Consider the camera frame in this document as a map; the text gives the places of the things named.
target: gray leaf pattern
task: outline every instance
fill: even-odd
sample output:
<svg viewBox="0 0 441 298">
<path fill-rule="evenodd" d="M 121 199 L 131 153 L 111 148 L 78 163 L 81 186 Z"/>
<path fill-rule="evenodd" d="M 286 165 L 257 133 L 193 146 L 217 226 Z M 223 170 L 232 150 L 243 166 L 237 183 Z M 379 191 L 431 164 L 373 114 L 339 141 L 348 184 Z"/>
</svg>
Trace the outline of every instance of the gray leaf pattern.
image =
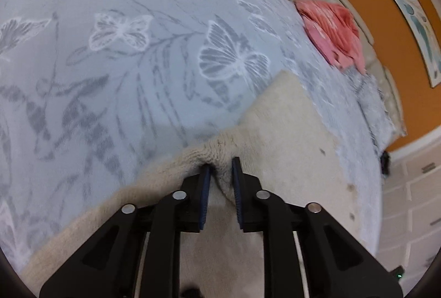
<svg viewBox="0 0 441 298">
<path fill-rule="evenodd" d="M 291 2 L 25 1 L 0 0 L 0 246 L 18 272 L 143 167 L 235 125 L 282 69 L 338 138 L 375 242 L 380 174 L 354 80 Z"/>
</svg>

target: painting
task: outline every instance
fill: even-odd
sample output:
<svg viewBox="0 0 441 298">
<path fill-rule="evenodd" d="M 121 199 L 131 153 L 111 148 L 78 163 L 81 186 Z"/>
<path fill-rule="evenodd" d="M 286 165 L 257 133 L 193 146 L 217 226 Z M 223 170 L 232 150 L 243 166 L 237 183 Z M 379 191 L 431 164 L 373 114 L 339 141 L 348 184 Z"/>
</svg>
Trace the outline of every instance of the painting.
<svg viewBox="0 0 441 298">
<path fill-rule="evenodd" d="M 435 32 L 418 0 L 395 0 L 420 47 L 431 86 L 441 83 L 441 50 Z"/>
</svg>

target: cloth fold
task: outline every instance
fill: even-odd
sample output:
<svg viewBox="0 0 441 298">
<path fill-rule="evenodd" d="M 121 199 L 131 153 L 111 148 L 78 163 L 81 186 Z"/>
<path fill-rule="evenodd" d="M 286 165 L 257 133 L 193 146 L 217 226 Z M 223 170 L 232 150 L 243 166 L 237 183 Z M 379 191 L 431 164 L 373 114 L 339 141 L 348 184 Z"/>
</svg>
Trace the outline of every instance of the cloth fold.
<svg viewBox="0 0 441 298">
<path fill-rule="evenodd" d="M 358 28 L 351 11 L 341 4 L 297 0 L 305 31 L 330 65 L 340 70 L 355 65 L 365 73 L 365 60 Z"/>
<path fill-rule="evenodd" d="M 239 229 L 231 160 L 239 156 L 244 172 L 259 177 L 264 189 L 288 203 L 321 203 L 359 238 L 356 189 L 343 178 L 336 145 L 297 76 L 281 72 L 237 126 L 147 168 L 134 185 L 83 214 L 36 252 L 21 279 L 38 296 L 43 283 L 121 206 L 152 205 L 209 163 L 215 180 L 206 226 L 201 233 L 181 235 L 181 286 L 196 284 L 212 298 L 263 297 L 262 237 Z"/>
</svg>

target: beige cloth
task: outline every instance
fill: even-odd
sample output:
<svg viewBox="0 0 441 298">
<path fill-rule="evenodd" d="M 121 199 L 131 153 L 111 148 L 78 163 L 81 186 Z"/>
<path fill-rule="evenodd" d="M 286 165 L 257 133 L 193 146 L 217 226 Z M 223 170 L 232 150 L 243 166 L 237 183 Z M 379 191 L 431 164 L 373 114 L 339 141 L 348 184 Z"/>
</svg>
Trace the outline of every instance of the beige cloth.
<svg viewBox="0 0 441 298">
<path fill-rule="evenodd" d="M 297 76 L 282 72 L 239 125 L 147 170 L 136 184 L 76 219 L 33 255 L 21 278 L 37 294 L 61 264 L 121 206 L 156 203 L 208 162 L 216 168 L 216 182 L 212 180 L 204 231 L 182 234 L 181 286 L 195 283 L 210 298 L 263 297 L 262 237 L 239 229 L 229 201 L 233 200 L 231 160 L 239 156 L 245 173 L 259 177 L 264 189 L 288 203 L 321 203 L 357 238 L 360 222 L 356 191 L 343 179 L 336 144 Z"/>
</svg>

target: gray fabric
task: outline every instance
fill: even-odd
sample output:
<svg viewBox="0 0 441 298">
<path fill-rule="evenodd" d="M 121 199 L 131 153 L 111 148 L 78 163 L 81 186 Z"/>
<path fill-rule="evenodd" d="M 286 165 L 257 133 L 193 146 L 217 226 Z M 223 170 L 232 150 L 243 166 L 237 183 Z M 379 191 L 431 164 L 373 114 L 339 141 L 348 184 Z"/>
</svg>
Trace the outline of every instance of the gray fabric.
<svg viewBox="0 0 441 298">
<path fill-rule="evenodd" d="M 236 124 L 283 68 L 340 141 L 375 252 L 369 129 L 289 1 L 0 0 L 0 57 L 0 245 L 16 270 L 142 167 Z"/>
<path fill-rule="evenodd" d="M 395 134 L 395 126 L 384 107 L 382 95 L 375 77 L 371 74 L 364 75 L 357 91 L 357 98 L 378 157 L 389 146 Z"/>
</svg>

